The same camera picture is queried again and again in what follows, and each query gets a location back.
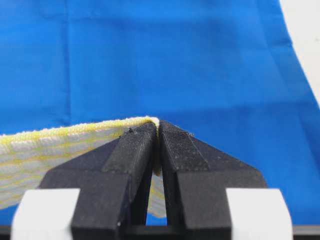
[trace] white background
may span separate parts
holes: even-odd
[[[293,48],[320,104],[320,0],[280,0]]]

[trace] blue fabric background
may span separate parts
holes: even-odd
[[[320,224],[320,111],[278,0],[0,9],[1,134],[157,116],[261,170],[294,224]]]

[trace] white block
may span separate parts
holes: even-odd
[[[11,240],[72,240],[79,188],[27,190],[15,212]]]
[[[293,228],[279,189],[227,188],[232,240],[292,240]]]

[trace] textured black surface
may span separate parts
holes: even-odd
[[[146,123],[48,171],[40,188],[80,188],[74,239],[116,239],[123,226],[145,224],[156,137]]]
[[[261,173],[166,121],[159,137],[168,224],[190,239],[231,239],[226,188],[266,188]]]

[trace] yellow and white towel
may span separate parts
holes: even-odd
[[[36,188],[49,169],[149,122],[159,126],[156,117],[145,116],[0,136],[0,209],[19,203],[24,192]],[[161,177],[152,177],[148,206],[157,217],[166,215],[161,181]]]

